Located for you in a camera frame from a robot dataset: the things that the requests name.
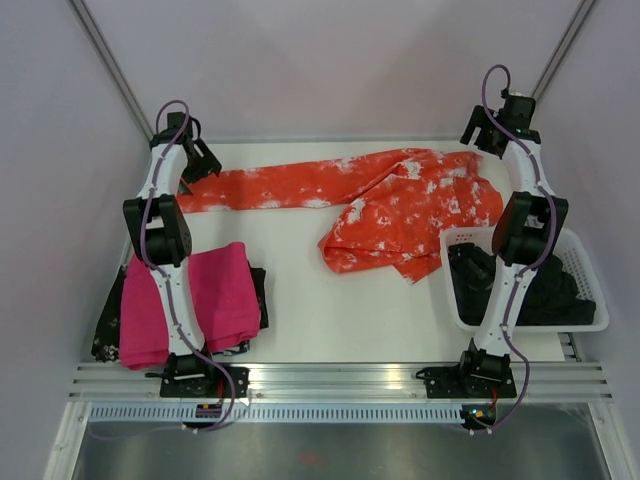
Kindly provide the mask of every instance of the black clothes in basket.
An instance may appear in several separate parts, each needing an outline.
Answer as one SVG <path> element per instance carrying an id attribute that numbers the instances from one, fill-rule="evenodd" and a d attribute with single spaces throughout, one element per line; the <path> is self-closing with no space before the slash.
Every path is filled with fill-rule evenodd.
<path id="1" fill-rule="evenodd" d="M 479 326 L 489 303 L 496 259 L 473 243 L 461 243 L 449 247 L 449 262 L 460 319 L 467 325 Z M 562 268 L 562 260 L 555 255 L 540 265 L 516 325 L 593 324 L 595 302 L 577 297 L 575 279 Z"/>

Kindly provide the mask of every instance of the white table surface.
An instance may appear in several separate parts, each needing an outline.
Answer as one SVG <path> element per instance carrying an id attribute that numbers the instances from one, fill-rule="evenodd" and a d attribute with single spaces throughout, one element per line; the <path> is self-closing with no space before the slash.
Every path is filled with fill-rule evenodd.
<path id="1" fill-rule="evenodd" d="M 210 145 L 226 170 L 325 160 L 394 148 L 465 150 L 457 142 L 255 143 Z M 486 156 L 480 173 L 510 195 L 502 162 Z M 470 334 L 452 320 L 438 270 L 409 285 L 393 267 L 336 274 L 317 247 L 344 206 L 324 209 L 213 211 L 186 215 L 193 252 L 244 242 L 249 261 L 267 271 L 269 328 L 242 362 L 455 362 Z M 562 361 L 557 334 L 520 334 L 532 361 Z"/>

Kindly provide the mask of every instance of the black fabric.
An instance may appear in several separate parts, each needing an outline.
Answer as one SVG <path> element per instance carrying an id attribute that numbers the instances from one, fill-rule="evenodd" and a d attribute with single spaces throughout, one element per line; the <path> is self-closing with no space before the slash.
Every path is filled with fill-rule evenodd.
<path id="1" fill-rule="evenodd" d="M 258 305 L 260 306 L 260 330 L 269 326 L 267 295 L 264 287 L 266 278 L 267 271 L 264 268 L 251 267 L 251 279 L 253 280 L 253 286 L 256 289 L 256 296 L 258 297 Z"/>
<path id="2" fill-rule="evenodd" d="M 125 269 L 121 267 L 98 319 L 91 345 L 91 355 L 98 362 L 115 362 L 120 358 L 120 300 L 124 277 Z"/>
<path id="3" fill-rule="evenodd" d="M 449 247 L 449 262 L 460 319 L 467 325 L 482 323 L 496 272 L 495 257 L 472 243 Z M 516 325 L 591 325 L 596 304 L 577 298 L 573 276 L 551 255 L 538 268 L 525 295 Z"/>
<path id="4" fill-rule="evenodd" d="M 256 290 L 258 305 L 260 306 L 260 329 L 269 326 L 269 314 L 267 312 L 267 298 L 265 293 L 265 280 L 267 272 L 263 268 L 251 269 L 251 279 Z M 91 346 L 91 355 L 98 362 L 115 362 L 120 359 L 120 302 L 122 301 L 122 291 L 124 289 L 124 279 L 126 277 L 125 267 L 120 268 L 116 276 L 107 301 L 102 309 L 96 332 Z M 240 355 L 248 352 L 250 343 L 248 340 L 239 345 L 215 352 L 222 355 Z"/>

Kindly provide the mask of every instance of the metal floor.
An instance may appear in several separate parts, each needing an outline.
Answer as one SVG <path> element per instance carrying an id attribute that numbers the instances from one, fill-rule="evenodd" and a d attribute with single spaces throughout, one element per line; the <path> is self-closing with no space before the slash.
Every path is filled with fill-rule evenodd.
<path id="1" fill-rule="evenodd" d="M 123 435 L 151 423 L 97 423 Z M 85 436 L 74 480 L 609 479 L 586 407 L 524 406 L 492 436 L 447 425 L 236 424 L 120 441 Z"/>

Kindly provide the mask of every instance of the tie-dye garment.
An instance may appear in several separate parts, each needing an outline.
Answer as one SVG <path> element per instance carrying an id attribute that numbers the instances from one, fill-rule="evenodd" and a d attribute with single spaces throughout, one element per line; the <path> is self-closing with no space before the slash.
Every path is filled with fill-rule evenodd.
<path id="1" fill-rule="evenodd" d="M 502 198 L 472 152 L 402 149 L 352 158 L 233 170 L 179 196 L 184 212 L 348 204 L 319 242 L 337 273 L 393 265 L 415 283 L 440 267 L 440 232 L 489 226 Z"/>

